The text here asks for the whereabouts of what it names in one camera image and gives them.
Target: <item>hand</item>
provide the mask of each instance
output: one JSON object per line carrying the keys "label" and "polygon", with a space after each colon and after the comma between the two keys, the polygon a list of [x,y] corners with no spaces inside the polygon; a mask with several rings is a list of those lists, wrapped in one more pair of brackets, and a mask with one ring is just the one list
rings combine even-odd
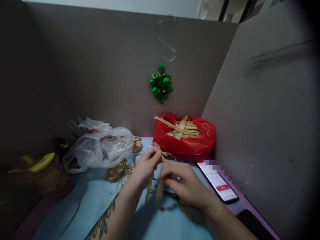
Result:
{"label": "hand", "polygon": [[129,180],[135,182],[141,190],[145,189],[153,177],[153,172],[161,162],[161,151],[156,147],[150,147],[140,157]]}
{"label": "hand", "polygon": [[168,161],[163,165],[160,179],[164,181],[187,204],[203,211],[209,208],[217,196],[213,194],[197,177],[187,163]]}

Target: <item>light blue desk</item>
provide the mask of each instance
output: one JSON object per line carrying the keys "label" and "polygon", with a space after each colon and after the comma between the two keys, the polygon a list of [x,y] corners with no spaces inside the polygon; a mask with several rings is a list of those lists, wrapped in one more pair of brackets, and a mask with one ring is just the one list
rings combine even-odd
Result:
{"label": "light blue desk", "polygon": [[[143,140],[143,149],[140,152],[145,152],[151,142],[152,140]],[[188,163],[207,185],[196,164]],[[116,188],[117,183],[109,183],[106,180],[106,172],[105,168],[97,168],[76,174],[74,176],[76,178],[75,188],[51,209],[33,236],[33,240],[84,239],[113,200],[115,195],[109,193],[120,190],[121,184]],[[160,168],[155,171],[156,179],[159,173]],[[146,190],[141,195],[127,239],[212,239],[208,229],[192,223],[179,207],[172,208],[175,203],[173,199],[163,197],[162,206],[167,210],[162,213],[155,206],[155,194],[150,194],[149,202],[144,206],[145,195]],[[81,204],[78,213],[62,234],[77,209],[79,199],[81,199]]]}

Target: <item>black phone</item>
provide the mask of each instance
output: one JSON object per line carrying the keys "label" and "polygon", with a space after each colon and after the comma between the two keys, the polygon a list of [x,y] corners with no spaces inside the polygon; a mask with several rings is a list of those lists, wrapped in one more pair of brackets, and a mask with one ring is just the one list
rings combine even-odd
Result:
{"label": "black phone", "polygon": [[231,204],[239,201],[239,196],[217,171],[209,169],[204,161],[197,162],[197,165],[224,204]]}
{"label": "black phone", "polygon": [[240,222],[245,225],[250,232],[253,233],[259,240],[275,240],[274,237],[269,233],[269,231],[262,225],[262,223],[253,215],[252,212],[245,209],[236,217]]}

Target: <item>metal s hook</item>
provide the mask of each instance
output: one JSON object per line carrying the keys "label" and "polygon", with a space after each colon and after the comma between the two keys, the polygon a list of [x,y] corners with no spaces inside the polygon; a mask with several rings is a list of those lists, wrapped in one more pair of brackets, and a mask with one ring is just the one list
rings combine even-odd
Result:
{"label": "metal s hook", "polygon": [[[173,14],[169,14],[168,16],[172,16],[172,20],[169,20],[168,22],[174,23],[175,19],[174,19]],[[166,43],[159,37],[159,35],[158,35],[158,29],[159,29],[160,23],[162,23],[162,22],[163,22],[163,20],[161,20],[161,21],[158,23],[158,25],[157,25],[157,38],[158,38],[164,45],[166,45],[168,48],[170,48],[172,51],[174,51],[174,52],[176,53],[176,55],[174,56],[174,58],[172,58],[171,60],[168,60],[168,59],[166,59],[165,57],[163,57],[163,58],[162,58],[162,61],[163,61],[163,59],[164,59],[164,60],[166,60],[167,62],[171,62],[172,60],[174,60],[174,59],[176,58],[176,56],[177,56],[177,51],[176,51],[175,49],[173,49],[172,47],[170,47],[168,44],[166,44]]]}

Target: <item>phone screen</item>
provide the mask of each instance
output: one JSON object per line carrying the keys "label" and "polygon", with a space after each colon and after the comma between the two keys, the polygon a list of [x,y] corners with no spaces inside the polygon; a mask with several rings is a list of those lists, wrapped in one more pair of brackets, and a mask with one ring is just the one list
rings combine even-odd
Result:
{"label": "phone screen", "polygon": [[224,203],[228,204],[239,200],[238,195],[217,171],[209,169],[208,165],[204,161],[199,161],[197,164],[212,188]]}

